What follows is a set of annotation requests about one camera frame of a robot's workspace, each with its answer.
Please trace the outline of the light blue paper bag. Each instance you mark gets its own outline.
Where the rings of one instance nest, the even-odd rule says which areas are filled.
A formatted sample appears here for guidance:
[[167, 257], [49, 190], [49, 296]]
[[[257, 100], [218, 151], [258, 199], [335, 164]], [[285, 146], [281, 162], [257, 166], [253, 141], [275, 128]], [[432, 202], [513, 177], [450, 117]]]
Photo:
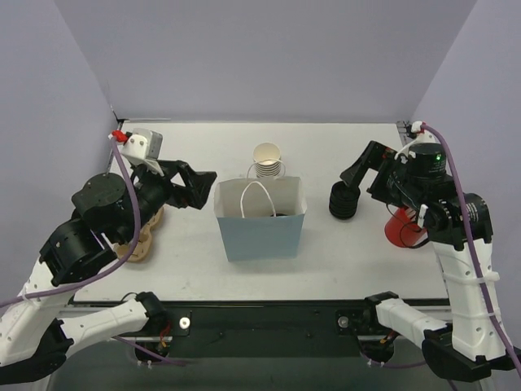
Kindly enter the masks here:
[[[229, 261], [297, 256], [307, 211], [299, 177], [236, 178], [219, 182], [214, 214]], [[271, 217], [287, 213], [287, 217]]]

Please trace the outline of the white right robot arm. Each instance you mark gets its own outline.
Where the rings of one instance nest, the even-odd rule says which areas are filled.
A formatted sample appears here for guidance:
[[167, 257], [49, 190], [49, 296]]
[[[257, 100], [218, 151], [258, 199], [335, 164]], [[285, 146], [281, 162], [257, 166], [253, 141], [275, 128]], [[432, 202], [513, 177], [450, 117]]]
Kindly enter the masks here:
[[520, 350], [506, 335], [495, 293], [499, 275], [492, 268], [493, 228], [484, 200], [461, 189], [452, 158], [438, 143], [415, 143], [403, 153], [371, 141], [339, 177], [356, 191], [370, 169], [377, 174], [367, 190], [372, 199], [412, 209], [413, 224], [425, 229], [452, 319], [434, 319], [383, 292], [366, 298], [363, 327], [385, 327], [414, 343], [441, 379], [473, 383], [493, 371], [519, 370]]

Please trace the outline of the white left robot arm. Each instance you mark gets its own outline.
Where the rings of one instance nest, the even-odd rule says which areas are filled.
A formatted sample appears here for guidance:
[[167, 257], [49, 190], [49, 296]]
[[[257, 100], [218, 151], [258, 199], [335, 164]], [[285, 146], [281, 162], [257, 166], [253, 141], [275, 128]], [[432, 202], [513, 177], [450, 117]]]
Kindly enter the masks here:
[[169, 316], [153, 292], [141, 292], [74, 319], [60, 312], [85, 282], [102, 278], [117, 259], [114, 244], [131, 244], [164, 205], [202, 209], [217, 179], [182, 160], [162, 160], [161, 174], [145, 165], [131, 174], [97, 174], [72, 196], [71, 218], [44, 243], [20, 297], [1, 317], [1, 383], [38, 381], [78, 351], [131, 332], [155, 335]]

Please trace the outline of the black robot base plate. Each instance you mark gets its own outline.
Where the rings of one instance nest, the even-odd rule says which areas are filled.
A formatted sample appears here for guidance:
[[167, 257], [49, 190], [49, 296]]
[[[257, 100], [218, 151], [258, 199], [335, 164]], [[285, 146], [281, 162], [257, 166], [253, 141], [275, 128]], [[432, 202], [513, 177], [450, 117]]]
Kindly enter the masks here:
[[388, 361], [403, 340], [363, 300], [166, 301], [171, 358], [347, 358]]

